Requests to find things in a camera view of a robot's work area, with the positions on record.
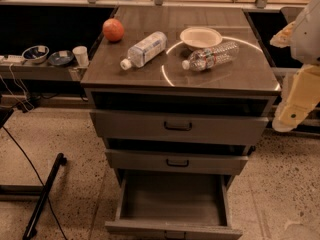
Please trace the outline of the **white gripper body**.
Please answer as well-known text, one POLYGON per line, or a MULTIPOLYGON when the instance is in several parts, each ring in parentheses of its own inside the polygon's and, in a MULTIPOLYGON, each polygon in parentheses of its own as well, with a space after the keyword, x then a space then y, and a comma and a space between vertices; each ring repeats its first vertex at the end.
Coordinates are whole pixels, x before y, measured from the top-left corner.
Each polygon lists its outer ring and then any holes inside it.
POLYGON ((278 132, 289 132, 302 123, 320 102, 320 66, 304 64, 283 79, 281 102, 272 121, 278 132))

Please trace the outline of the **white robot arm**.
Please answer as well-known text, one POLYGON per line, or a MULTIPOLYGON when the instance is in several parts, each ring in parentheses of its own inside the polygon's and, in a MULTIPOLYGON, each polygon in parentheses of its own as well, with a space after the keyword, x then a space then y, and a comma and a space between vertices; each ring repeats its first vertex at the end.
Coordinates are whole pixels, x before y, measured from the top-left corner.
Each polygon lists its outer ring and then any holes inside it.
POLYGON ((283 80, 281 98, 272 122, 278 132, 302 123, 320 102, 320 0, 311 0, 296 19, 274 35, 270 44, 289 47, 303 66, 283 80))

